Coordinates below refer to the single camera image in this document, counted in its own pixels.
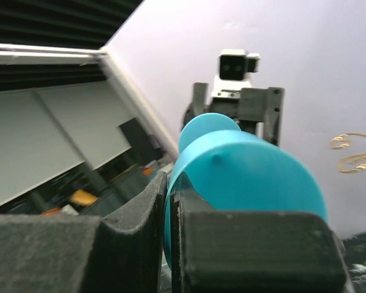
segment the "black ceiling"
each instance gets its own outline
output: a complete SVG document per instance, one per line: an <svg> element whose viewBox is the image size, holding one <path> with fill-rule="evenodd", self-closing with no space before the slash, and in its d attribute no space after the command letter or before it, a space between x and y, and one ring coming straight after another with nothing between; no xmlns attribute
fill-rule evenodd
<svg viewBox="0 0 366 293"><path fill-rule="evenodd" d="M0 0L0 43L99 49L141 0ZM90 65L0 65L0 91L105 80Z"/></svg>

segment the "white panel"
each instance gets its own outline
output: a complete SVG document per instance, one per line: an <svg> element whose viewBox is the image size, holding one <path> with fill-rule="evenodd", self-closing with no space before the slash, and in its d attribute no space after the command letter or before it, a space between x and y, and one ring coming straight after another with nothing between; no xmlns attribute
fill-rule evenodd
<svg viewBox="0 0 366 293"><path fill-rule="evenodd" d="M222 49L262 55L254 87L285 87L281 146L326 195L341 235L366 230L366 171L343 174L344 132L366 132L366 0L146 0L107 45L177 140L194 82L210 82Z"/></svg>
<svg viewBox="0 0 366 293"><path fill-rule="evenodd" d="M0 94L0 204L81 162L29 92Z"/></svg>
<svg viewBox="0 0 366 293"><path fill-rule="evenodd" d="M133 115L108 83L54 87L38 92L94 168L130 148L118 126Z"/></svg>

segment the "camera lens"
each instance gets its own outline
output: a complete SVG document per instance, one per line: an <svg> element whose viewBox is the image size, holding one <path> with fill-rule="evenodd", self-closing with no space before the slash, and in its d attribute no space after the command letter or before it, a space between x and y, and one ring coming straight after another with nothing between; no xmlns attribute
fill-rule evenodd
<svg viewBox="0 0 366 293"><path fill-rule="evenodd" d="M242 81L248 66L245 56L221 55L220 79L227 81Z"/></svg>

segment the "camera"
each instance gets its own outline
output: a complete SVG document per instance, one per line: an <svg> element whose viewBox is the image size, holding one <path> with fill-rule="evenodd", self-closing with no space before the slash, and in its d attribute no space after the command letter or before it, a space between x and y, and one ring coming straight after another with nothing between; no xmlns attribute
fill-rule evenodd
<svg viewBox="0 0 366 293"><path fill-rule="evenodd" d="M212 98L240 98L239 91L251 86L251 75L257 71L259 54L243 49L224 49L214 77Z"/></svg>

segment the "blue plate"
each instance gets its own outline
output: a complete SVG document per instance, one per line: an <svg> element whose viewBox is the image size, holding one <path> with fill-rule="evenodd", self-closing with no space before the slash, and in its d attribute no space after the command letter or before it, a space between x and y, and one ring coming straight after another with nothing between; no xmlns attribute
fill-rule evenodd
<svg viewBox="0 0 366 293"><path fill-rule="evenodd" d="M179 139L180 156L170 176L165 211L164 250L171 266L170 192L182 172L215 209L304 211L327 221L321 190L297 159L243 132L221 114L202 114Z"/></svg>

